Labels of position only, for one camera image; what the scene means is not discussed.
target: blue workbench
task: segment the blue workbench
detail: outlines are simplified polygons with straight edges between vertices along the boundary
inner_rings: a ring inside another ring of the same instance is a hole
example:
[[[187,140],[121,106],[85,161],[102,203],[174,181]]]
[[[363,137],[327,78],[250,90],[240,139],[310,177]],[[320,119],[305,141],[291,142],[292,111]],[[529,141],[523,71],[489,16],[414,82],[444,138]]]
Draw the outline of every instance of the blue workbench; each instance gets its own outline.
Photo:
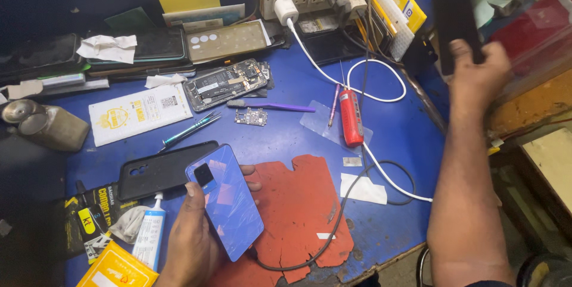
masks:
[[[328,107],[331,106],[335,86],[319,74],[297,44],[289,50],[275,50],[256,59],[268,61],[271,65],[276,88],[268,91],[268,98],[248,98],[249,102],[309,105],[315,100]],[[346,76],[349,68],[361,59],[343,63]],[[363,67],[361,65],[352,74],[353,87],[361,88]],[[338,63],[325,66],[323,70],[335,79],[340,79]],[[89,123],[89,104],[146,90],[144,85],[143,80],[116,83],[109,90],[54,99],[48,104],[61,106]],[[396,98],[401,94],[402,88],[388,69],[380,64],[370,63],[366,92],[379,98]],[[298,155],[312,154],[324,157],[338,192],[340,173],[357,175],[362,170],[361,167],[343,167],[342,158],[355,155],[304,128],[300,124],[303,113],[269,110],[268,124],[259,127],[234,123],[234,109],[225,106],[216,109],[222,111],[222,119],[185,139],[174,149],[214,139],[219,144],[230,144],[240,163],[255,164],[279,160],[290,169],[291,159]],[[119,168],[123,163],[155,154],[162,147],[162,139],[186,129],[197,118],[207,113],[206,111],[194,114],[192,119],[97,148],[94,145],[93,133],[90,131],[81,151],[68,158],[67,195],[75,194],[76,180],[82,180],[88,189],[117,181]],[[411,87],[407,85],[407,95],[396,103],[381,103],[366,98],[362,114],[365,127],[374,132],[369,147],[376,158],[391,159],[401,163],[415,178],[418,195],[433,196],[444,136],[426,115],[423,104]],[[383,167],[399,186],[411,190],[411,183],[402,171],[392,165]],[[371,175],[375,184],[386,186],[390,200],[405,199],[382,179],[375,168],[372,169]],[[161,204],[167,210],[167,223],[161,246],[160,269],[165,263],[167,254],[168,233],[177,216],[183,195],[182,191],[178,196],[166,197],[167,200]],[[428,202],[417,200],[405,206],[383,206],[361,201],[347,203],[344,215],[354,239],[354,251],[342,266],[321,270],[320,275],[310,276],[308,279],[338,276],[342,277],[342,282],[351,281],[373,266],[421,244],[425,241],[430,207]],[[75,286],[87,269],[85,254],[68,260],[66,286]]]

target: qr code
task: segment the qr code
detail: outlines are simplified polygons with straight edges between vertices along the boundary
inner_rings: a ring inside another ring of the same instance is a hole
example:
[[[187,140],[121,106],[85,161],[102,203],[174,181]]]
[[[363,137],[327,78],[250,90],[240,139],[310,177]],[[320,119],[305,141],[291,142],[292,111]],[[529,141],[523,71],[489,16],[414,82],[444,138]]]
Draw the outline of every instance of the qr code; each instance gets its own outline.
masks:
[[[177,104],[177,98],[175,96],[167,97],[161,100],[161,106],[163,108],[169,108]]]

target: white phone charger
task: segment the white phone charger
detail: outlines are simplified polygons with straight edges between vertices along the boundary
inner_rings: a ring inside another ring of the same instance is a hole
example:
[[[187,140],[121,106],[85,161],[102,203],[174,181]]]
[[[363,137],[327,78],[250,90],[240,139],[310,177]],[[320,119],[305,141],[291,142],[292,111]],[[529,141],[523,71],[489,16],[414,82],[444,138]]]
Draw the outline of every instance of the white phone charger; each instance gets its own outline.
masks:
[[[276,0],[274,3],[274,12],[282,26],[288,25],[288,18],[292,20],[292,23],[295,23],[298,20],[298,9],[296,9],[292,0]]]

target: tube of glue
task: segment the tube of glue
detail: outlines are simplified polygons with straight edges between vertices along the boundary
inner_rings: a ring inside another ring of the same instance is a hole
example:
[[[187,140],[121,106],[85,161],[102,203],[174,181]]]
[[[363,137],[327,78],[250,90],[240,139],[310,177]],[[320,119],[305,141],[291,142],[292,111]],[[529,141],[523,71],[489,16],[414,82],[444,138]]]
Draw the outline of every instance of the tube of glue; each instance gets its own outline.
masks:
[[[159,251],[161,249],[163,227],[165,226],[166,212],[161,209],[161,200],[163,200],[163,193],[159,192],[155,196],[155,206],[145,211],[145,216],[143,216],[143,222],[131,253],[155,272],[159,262]]]

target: blue smartphone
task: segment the blue smartphone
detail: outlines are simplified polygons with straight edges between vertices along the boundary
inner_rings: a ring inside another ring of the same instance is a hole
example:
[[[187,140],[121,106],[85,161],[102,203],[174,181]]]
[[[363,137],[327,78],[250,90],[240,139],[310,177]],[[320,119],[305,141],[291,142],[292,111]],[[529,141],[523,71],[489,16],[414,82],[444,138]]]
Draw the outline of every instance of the blue smartphone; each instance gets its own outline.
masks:
[[[230,145],[196,160],[186,168],[206,200],[206,213],[231,261],[237,261],[264,230],[260,213]]]

